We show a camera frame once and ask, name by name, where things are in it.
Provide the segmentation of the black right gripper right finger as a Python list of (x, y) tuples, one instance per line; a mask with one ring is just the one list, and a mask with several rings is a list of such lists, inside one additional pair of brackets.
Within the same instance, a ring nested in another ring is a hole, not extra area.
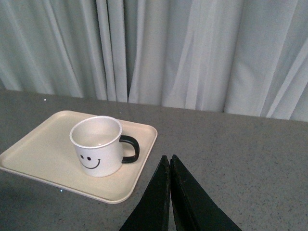
[(170, 160), (171, 201), (178, 231), (239, 231), (190, 171), (173, 155)]

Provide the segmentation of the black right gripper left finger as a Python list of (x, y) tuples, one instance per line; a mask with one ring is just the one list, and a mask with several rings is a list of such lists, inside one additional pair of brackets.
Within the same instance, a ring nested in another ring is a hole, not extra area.
[(135, 209), (121, 231), (167, 231), (169, 223), (170, 164), (167, 156), (161, 160)]

